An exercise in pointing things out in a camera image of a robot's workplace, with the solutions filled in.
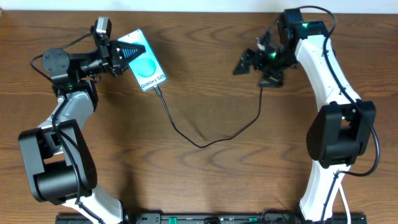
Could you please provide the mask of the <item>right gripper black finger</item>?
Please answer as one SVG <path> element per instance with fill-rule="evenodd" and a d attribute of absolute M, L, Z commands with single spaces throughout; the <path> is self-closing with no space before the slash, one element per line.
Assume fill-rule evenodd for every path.
<path fill-rule="evenodd" d="M 251 49 L 246 49 L 240 57 L 240 61 L 233 70 L 233 75 L 243 75 L 250 72 L 250 66 L 256 63 L 256 53 Z"/>
<path fill-rule="evenodd" d="M 264 72 L 262 78 L 259 81 L 259 87 L 264 88 L 280 88 L 284 84 L 283 72 Z"/>

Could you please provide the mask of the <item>blue Galaxy smartphone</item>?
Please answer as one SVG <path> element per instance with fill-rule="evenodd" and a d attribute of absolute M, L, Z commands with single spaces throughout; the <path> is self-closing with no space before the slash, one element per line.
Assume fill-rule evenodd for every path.
<path fill-rule="evenodd" d="M 166 73 L 141 29 L 120 37 L 118 41 L 145 47 L 145 52 L 129 63 L 129 68 L 142 91 L 150 90 L 166 81 Z"/>

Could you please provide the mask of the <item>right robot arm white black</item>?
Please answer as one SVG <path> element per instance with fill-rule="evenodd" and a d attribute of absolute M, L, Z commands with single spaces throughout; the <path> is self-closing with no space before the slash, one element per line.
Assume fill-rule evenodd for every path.
<path fill-rule="evenodd" d="M 274 22 L 280 45 L 266 32 L 257 49 L 247 49 L 233 70 L 234 75 L 250 69 L 262 72 L 259 86 L 280 87 L 284 71 L 303 67 L 315 94 L 317 115 L 306 135 L 312 160 L 307 188 L 295 213 L 274 211 L 276 223 L 364 223 L 361 215 L 345 217 L 333 213 L 333 202 L 343 195 L 342 180 L 351 175 L 351 166 L 367 148 L 378 142 L 374 129 L 376 107 L 364 101 L 347 81 L 333 50 L 333 29 L 322 21 L 306 21 L 302 8 L 286 9 Z"/>

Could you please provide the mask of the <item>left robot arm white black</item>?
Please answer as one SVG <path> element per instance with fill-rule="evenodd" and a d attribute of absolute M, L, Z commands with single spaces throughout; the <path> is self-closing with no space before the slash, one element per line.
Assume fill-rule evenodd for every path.
<path fill-rule="evenodd" d="M 116 40 L 98 40 L 96 46 L 85 54 L 60 47 L 38 56 L 57 105 L 38 127 L 20 133 L 19 147 L 36 201 L 70 207 L 92 223 L 135 223 L 122 201 L 98 184 L 81 130 L 97 108 L 95 78 L 106 72 L 121 75 L 146 49 Z"/>

